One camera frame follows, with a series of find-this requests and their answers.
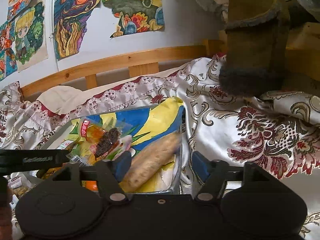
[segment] silver screw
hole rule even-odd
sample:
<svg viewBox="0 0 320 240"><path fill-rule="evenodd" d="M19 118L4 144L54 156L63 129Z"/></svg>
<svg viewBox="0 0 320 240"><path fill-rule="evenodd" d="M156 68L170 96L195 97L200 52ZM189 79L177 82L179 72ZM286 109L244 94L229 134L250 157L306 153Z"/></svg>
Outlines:
<svg viewBox="0 0 320 240"><path fill-rule="evenodd" d="M164 199L158 199L158 204L164 204L165 200Z"/></svg>
<svg viewBox="0 0 320 240"><path fill-rule="evenodd" d="M113 193L110 195L110 199L112 201L122 201L125 199L125 195L123 195L122 193Z"/></svg>
<svg viewBox="0 0 320 240"><path fill-rule="evenodd" d="M210 193L200 193L197 197L201 201L210 201L213 199L213 196Z"/></svg>

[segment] black circular disc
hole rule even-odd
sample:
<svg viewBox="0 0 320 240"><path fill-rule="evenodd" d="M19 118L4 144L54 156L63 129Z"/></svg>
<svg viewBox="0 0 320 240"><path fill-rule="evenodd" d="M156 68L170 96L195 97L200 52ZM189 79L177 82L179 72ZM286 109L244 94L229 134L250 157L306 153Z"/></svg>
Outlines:
<svg viewBox="0 0 320 240"><path fill-rule="evenodd" d="M227 222L252 236L298 234L307 216L302 198L290 190L275 191L265 183L228 192L220 208Z"/></svg>
<svg viewBox="0 0 320 240"><path fill-rule="evenodd" d="M102 210L102 200L94 192L55 181L26 193L17 204L16 217L27 235L59 239L90 229Z"/></svg>

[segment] floral bedspread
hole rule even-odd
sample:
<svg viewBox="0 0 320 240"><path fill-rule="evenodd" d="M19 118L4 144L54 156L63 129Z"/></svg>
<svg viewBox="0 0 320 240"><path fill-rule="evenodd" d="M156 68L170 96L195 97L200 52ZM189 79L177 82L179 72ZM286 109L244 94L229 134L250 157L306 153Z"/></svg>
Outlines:
<svg viewBox="0 0 320 240"><path fill-rule="evenodd" d="M308 217L301 236L318 239L320 98L298 91L272 91L247 99L229 96L221 91L218 79L225 60L223 55L200 58L167 78L139 77L95 95L63 115L39 101L24 102L19 83L13 83L0 93L1 148L40 149L70 119L178 96L186 110L181 193L194 194L201 185L189 161L194 150L233 166L255 162L304 199ZM281 210L274 212L281 223L286 215ZM12 222L18 231L14 216Z"/></svg>

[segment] blond hair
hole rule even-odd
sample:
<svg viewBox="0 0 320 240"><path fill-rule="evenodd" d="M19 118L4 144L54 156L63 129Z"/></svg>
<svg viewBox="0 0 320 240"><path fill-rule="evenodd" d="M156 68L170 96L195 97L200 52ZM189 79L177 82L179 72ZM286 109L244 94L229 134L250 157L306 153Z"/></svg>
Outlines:
<svg viewBox="0 0 320 240"><path fill-rule="evenodd" d="M15 31L19 32L21 29L30 26L32 24L33 18L35 16L36 9L34 7L31 7L28 9L28 11L22 15L16 23Z"/></svg>

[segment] wooden headboard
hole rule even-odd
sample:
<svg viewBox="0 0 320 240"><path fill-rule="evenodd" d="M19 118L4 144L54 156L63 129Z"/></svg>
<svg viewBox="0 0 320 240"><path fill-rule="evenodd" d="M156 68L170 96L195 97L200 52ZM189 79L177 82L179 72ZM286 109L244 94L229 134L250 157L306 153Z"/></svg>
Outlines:
<svg viewBox="0 0 320 240"><path fill-rule="evenodd" d="M96 74L109 70L129 68L130 77L159 72L159 62L199 57L212 57L217 52L227 52L227 36L219 32L220 40L204 40L201 45L159 48L132 52L98 59L68 68L21 88L24 97L44 92L49 88L75 80L86 79L87 89L97 87ZM320 24L306 23L291 30L286 48L286 68L290 72L303 73L320 81Z"/></svg>

